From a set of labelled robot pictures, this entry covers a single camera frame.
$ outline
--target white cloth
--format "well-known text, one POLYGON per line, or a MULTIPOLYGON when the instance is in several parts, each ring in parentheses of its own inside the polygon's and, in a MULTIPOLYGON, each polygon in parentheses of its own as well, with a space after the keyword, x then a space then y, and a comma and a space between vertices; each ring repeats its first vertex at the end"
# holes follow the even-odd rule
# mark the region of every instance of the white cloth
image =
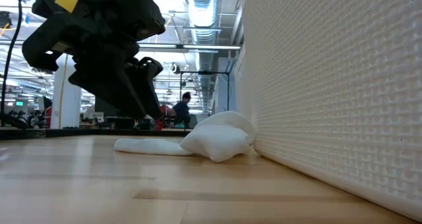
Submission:
POLYGON ((158 155, 194 153, 221 162, 249 152, 255 137, 252 124, 243 115, 226 111, 197 124, 180 144, 164 139, 121 138, 114 144, 114 150, 158 155))

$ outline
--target yellow label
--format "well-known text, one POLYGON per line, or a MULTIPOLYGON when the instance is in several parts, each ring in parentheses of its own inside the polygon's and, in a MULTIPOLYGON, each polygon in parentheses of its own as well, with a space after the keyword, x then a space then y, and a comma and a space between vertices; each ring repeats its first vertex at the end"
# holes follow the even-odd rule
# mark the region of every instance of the yellow label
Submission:
POLYGON ((66 11, 72 13, 78 3, 78 0, 55 0, 55 3, 66 9, 66 11))

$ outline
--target wooden floor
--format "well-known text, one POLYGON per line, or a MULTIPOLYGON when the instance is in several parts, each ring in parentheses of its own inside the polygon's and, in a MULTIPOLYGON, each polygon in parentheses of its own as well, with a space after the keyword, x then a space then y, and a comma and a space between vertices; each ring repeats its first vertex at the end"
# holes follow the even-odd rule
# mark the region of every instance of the wooden floor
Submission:
POLYGON ((126 154, 117 138, 0 142, 0 223, 413 223, 255 154, 126 154))

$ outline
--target dark hair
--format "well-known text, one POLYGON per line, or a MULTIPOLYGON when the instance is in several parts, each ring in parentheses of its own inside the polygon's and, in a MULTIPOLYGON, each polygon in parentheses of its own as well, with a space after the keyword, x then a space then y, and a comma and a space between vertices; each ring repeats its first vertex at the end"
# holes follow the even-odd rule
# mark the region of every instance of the dark hair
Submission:
POLYGON ((182 99, 183 99, 183 98, 191 99, 191 93, 190 93, 190 92, 185 92, 185 93, 183 94, 183 96, 182 96, 182 99))

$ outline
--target ventilation duct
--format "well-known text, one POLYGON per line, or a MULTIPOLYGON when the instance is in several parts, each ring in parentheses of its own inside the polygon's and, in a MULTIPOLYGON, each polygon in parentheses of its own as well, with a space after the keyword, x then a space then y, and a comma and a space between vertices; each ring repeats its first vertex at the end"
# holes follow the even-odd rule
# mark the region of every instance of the ventilation duct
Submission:
MULTIPOLYGON (((214 27, 217 23, 218 0, 187 0, 188 16, 191 26, 194 27, 214 27)), ((216 44, 217 32, 212 30, 192 30, 193 43, 197 44, 216 44)), ((212 53, 196 53, 196 69, 212 70, 212 53)), ((208 111, 213 86, 210 86, 209 76, 200 76, 200 90, 202 93, 202 102, 204 110, 208 111)))

